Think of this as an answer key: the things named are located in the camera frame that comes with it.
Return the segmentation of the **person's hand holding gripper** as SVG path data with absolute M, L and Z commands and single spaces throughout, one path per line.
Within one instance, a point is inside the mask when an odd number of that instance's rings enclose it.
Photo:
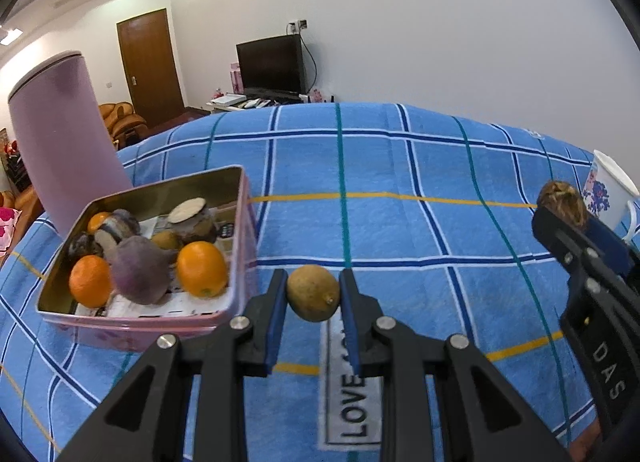
M 602 430 L 600 421 L 595 419 L 574 442 L 570 444 L 568 452 L 574 462 L 590 461 L 602 444 Z

